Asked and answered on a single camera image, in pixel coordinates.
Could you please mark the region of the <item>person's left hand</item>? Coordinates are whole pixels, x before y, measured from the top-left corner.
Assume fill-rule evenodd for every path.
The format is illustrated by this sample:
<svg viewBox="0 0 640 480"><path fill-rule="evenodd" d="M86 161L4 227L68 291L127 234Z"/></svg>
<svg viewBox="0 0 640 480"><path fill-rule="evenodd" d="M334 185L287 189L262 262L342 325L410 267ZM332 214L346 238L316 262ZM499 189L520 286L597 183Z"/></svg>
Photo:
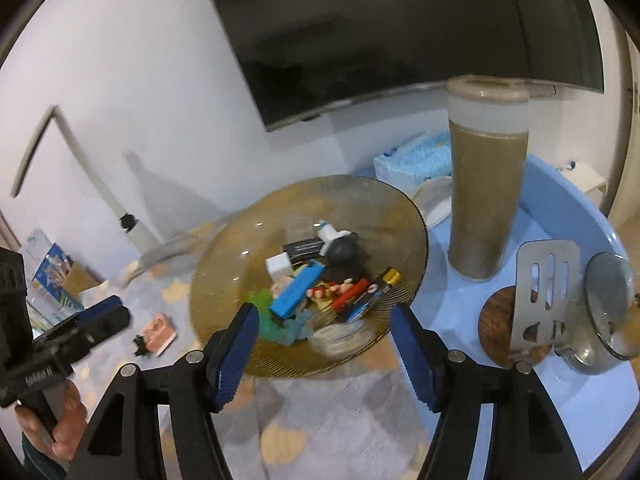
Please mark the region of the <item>person's left hand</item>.
<svg viewBox="0 0 640 480"><path fill-rule="evenodd" d="M18 404L15 407L15 415L27 440L37 451L52 460L68 460L70 462L74 458L87 428L87 408L81 401L78 388L70 380L66 380L62 417L50 433L50 443L42 440L42 436L47 434L47 431L29 408Z"/></svg>

